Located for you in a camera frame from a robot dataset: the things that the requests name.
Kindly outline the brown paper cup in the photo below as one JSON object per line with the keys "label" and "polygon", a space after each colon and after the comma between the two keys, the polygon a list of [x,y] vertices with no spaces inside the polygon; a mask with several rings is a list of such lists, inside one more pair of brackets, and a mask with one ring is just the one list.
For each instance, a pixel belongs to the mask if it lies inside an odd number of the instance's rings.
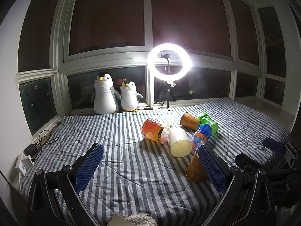
{"label": "brown paper cup", "polygon": [[198,148],[196,149],[192,160],[186,169],[186,177],[195,183],[201,183],[208,179],[208,175],[198,156]]}
{"label": "brown paper cup", "polygon": [[188,112],[185,112],[181,117],[180,125],[196,131],[199,128],[200,121],[193,115],[189,114]]}

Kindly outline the white paper cup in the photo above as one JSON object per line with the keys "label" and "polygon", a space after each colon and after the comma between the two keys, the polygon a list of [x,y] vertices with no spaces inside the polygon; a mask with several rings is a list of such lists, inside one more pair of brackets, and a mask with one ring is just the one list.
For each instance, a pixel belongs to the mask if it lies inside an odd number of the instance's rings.
{"label": "white paper cup", "polygon": [[174,128],[169,132],[168,142],[170,153],[177,158],[187,156],[192,151],[192,144],[184,129]]}

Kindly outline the orange instant noodle cup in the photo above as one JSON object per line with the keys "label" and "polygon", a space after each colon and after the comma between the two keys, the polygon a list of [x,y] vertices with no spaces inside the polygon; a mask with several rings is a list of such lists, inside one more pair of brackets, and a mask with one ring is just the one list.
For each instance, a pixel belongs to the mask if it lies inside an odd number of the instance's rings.
{"label": "orange instant noodle cup", "polygon": [[142,134],[145,138],[160,144],[167,143],[172,127],[155,119],[147,119],[142,125]]}

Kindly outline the white power strip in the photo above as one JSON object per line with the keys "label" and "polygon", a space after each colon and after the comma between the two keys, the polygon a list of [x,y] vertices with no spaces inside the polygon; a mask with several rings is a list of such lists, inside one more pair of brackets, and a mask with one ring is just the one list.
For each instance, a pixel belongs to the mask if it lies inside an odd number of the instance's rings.
{"label": "white power strip", "polygon": [[21,159],[23,157],[25,157],[25,154],[23,154],[23,153],[19,154],[17,157],[17,160],[16,160],[16,164],[15,164],[16,172],[18,173],[18,175],[20,175],[21,178],[26,176],[26,171],[27,171],[27,169],[25,169],[25,167],[22,165],[22,162],[21,162]]}

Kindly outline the white charger block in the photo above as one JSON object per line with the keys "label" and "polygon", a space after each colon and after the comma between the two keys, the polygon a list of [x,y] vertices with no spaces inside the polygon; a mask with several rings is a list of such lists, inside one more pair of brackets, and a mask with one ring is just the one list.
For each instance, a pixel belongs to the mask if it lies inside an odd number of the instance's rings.
{"label": "white charger block", "polygon": [[32,161],[32,157],[30,155],[27,155],[21,159],[22,165],[25,167],[25,169],[32,168],[34,166],[34,162]]}

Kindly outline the blue orange Fanta bottle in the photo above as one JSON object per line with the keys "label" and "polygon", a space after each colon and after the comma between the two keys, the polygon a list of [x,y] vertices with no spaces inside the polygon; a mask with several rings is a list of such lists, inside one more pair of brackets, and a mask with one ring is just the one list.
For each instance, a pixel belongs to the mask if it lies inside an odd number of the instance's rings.
{"label": "blue orange Fanta bottle", "polygon": [[209,124],[201,124],[196,132],[191,136],[192,149],[196,150],[201,145],[206,144],[212,135],[212,128]]}

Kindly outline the black power adapter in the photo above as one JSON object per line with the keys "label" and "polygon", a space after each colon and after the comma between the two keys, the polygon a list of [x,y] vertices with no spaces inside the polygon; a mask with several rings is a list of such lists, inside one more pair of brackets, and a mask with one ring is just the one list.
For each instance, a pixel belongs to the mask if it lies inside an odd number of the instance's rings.
{"label": "black power adapter", "polygon": [[33,157],[38,152],[38,148],[36,144],[31,143],[27,148],[24,150],[25,155],[29,155]]}

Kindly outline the green soda bottle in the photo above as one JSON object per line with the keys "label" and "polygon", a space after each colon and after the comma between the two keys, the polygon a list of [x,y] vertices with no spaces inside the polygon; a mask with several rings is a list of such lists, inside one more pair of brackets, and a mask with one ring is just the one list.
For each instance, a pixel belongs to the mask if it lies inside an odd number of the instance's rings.
{"label": "green soda bottle", "polygon": [[213,120],[207,113],[200,113],[198,115],[198,120],[200,122],[200,125],[203,124],[208,124],[210,125],[211,129],[212,129],[212,134],[215,134],[219,128],[218,123]]}

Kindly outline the striped blue white quilt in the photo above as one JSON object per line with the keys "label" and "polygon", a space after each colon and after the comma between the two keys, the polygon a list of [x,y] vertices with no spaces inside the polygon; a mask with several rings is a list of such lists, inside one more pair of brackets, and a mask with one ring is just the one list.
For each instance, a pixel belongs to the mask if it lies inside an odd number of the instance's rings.
{"label": "striped blue white quilt", "polygon": [[23,196],[29,196],[37,169],[58,171],[74,164],[91,145],[100,143],[103,159],[80,193],[99,224],[107,225],[115,214],[147,214],[158,225],[204,222],[221,194],[210,181],[194,183],[187,179],[185,172],[192,154],[175,158],[167,144],[145,139],[141,131],[147,119],[177,128],[184,113],[206,113],[218,123],[218,131],[208,145],[229,166],[244,153],[270,169],[276,168],[283,156],[265,148],[263,139],[281,143],[291,139],[289,131],[274,119],[229,98],[182,108],[67,116],[53,134],[55,142],[43,147],[34,167],[21,180]]}

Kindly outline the large plush penguin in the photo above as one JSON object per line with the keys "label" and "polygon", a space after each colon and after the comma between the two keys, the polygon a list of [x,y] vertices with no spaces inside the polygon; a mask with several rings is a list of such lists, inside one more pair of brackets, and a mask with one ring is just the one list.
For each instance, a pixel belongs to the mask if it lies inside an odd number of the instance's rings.
{"label": "large plush penguin", "polygon": [[119,112],[118,100],[121,95],[113,86],[113,79],[108,72],[100,72],[94,82],[94,93],[91,102],[97,115],[113,114]]}

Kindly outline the small plush penguin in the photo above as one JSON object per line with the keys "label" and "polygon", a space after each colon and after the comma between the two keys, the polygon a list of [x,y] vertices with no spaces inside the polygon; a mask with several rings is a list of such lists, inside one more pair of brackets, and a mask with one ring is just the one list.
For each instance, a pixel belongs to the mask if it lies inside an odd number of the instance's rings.
{"label": "small plush penguin", "polygon": [[133,81],[123,82],[120,85],[121,107],[124,111],[135,111],[139,105],[139,99],[143,95],[136,91],[136,84]]}

